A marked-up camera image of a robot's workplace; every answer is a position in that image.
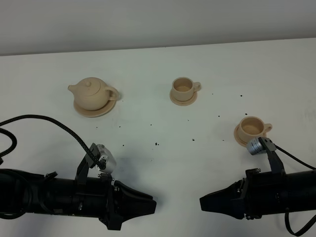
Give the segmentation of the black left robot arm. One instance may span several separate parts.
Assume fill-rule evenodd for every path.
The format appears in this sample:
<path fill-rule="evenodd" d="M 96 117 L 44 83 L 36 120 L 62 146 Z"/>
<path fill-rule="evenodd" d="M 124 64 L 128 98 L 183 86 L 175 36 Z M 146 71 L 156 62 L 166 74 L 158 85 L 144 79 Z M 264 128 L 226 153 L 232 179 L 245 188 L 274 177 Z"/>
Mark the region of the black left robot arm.
<path fill-rule="evenodd" d="M 136 191 L 110 175 L 77 180 L 57 173 L 0 171 L 0 217 L 13 220 L 26 213 L 97 218 L 107 229 L 119 231 L 123 222 L 154 214 L 151 195 Z"/>

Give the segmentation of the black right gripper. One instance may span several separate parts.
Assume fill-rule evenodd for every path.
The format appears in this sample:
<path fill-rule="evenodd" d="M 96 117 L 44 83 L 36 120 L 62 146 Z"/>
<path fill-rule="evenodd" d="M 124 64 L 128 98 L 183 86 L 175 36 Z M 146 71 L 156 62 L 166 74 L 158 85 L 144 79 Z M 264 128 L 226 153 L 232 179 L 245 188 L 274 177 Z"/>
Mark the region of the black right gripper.
<path fill-rule="evenodd" d="M 263 215 L 286 212 L 286 191 L 284 169 L 278 172 L 263 172 L 259 169 L 246 170 L 246 178 L 242 178 L 219 191 L 202 196 L 202 211 L 225 214 L 236 219 L 260 219 Z M 232 199 L 245 198 L 243 205 Z"/>

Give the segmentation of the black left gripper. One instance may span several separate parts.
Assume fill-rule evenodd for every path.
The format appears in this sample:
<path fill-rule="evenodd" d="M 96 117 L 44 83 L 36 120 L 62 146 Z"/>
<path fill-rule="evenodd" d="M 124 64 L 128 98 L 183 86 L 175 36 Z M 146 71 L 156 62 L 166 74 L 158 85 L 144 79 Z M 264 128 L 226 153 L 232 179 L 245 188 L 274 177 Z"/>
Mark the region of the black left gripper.
<path fill-rule="evenodd" d="M 116 180 L 114 186 L 125 196 L 136 199 L 114 201 L 113 178 L 88 178 L 73 195 L 73 215 L 99 218 L 108 230 L 120 231 L 123 222 L 155 213 L 157 203 L 151 195 L 137 191 Z"/>

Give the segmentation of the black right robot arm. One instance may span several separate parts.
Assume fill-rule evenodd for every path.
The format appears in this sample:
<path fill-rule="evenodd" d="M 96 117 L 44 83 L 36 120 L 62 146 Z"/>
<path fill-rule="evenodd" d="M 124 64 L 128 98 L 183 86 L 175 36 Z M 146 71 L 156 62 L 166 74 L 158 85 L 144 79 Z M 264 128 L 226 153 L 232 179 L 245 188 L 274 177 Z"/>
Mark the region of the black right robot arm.
<path fill-rule="evenodd" d="M 245 173 L 245 178 L 229 187 L 201 197 L 201 209 L 236 219 L 260 219 L 316 208 L 315 171 L 286 174 L 249 169 Z"/>

